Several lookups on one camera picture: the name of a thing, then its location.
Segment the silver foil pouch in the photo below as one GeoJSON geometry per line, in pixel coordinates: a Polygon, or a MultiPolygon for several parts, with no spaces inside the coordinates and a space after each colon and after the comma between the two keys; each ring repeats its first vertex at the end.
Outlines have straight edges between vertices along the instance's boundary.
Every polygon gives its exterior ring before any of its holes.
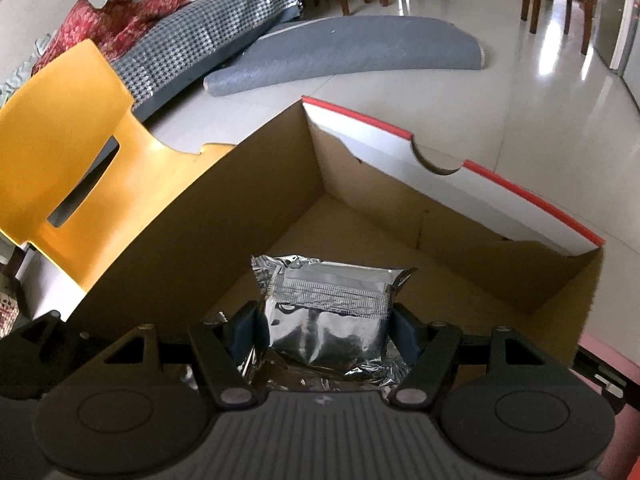
{"type": "Polygon", "coordinates": [[[389,394],[409,365],[387,333],[401,287],[416,272],[324,261],[302,255],[254,256],[265,327],[238,370],[256,380],[268,364],[311,390],[350,387],[389,394]]]}

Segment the red cardboard shoe box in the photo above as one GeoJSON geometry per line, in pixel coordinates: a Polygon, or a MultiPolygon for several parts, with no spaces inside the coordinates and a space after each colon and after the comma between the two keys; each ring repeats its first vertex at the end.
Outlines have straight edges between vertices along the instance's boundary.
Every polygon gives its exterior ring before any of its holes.
{"type": "Polygon", "coordinates": [[[104,344],[141,325],[175,338],[256,298],[262,254],[410,269],[399,299],[422,320],[511,326],[566,364],[604,257],[596,234],[483,167],[438,174],[407,131],[305,98],[179,194],[70,324],[104,344]]]}

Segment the pink lap desk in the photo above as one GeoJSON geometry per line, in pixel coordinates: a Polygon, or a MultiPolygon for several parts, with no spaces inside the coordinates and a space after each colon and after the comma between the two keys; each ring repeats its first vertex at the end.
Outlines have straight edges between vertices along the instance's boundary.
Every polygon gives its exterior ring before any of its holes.
{"type": "Polygon", "coordinates": [[[598,465],[605,479],[633,479],[639,459],[639,365],[586,332],[570,369],[594,393],[585,400],[600,440],[610,441],[598,465]]]}

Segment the yellow plastic chair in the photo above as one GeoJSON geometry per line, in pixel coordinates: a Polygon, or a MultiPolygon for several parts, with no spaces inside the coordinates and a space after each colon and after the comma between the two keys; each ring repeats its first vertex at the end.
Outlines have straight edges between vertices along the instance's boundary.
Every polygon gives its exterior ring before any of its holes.
{"type": "Polygon", "coordinates": [[[90,40],[43,67],[1,110],[1,232],[31,244],[84,292],[232,145],[183,153],[132,114],[90,40]]]}

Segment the houndstooth sofa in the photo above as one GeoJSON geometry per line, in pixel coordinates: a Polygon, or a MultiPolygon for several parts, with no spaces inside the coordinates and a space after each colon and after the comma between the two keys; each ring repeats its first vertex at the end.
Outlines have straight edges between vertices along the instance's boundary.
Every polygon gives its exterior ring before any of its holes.
{"type": "Polygon", "coordinates": [[[134,97],[134,116],[148,119],[192,82],[299,11],[299,0],[198,0],[163,18],[112,63],[134,97]]]}

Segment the grey rolled floor mat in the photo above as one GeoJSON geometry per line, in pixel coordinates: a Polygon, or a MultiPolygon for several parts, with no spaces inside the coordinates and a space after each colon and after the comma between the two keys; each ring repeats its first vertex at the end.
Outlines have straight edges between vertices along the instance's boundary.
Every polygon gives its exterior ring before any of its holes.
{"type": "Polygon", "coordinates": [[[478,40],[438,18],[356,15],[322,18],[260,37],[203,86],[211,96],[305,79],[389,70],[481,70],[478,40]]]}

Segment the red patterned blanket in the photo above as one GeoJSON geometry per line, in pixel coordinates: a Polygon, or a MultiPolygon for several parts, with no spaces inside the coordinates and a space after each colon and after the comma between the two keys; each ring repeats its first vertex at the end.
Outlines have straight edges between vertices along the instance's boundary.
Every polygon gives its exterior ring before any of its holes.
{"type": "Polygon", "coordinates": [[[191,2],[107,0],[104,6],[96,8],[89,0],[78,0],[32,68],[32,75],[85,40],[91,40],[108,62],[116,61],[160,20],[191,2]]]}

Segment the silver refrigerator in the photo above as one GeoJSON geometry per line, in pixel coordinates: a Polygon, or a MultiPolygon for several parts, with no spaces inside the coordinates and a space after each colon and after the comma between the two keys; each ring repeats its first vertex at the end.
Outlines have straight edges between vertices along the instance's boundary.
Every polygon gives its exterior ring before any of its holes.
{"type": "Polygon", "coordinates": [[[612,72],[628,64],[639,18],[639,0],[599,0],[594,50],[612,72]]]}

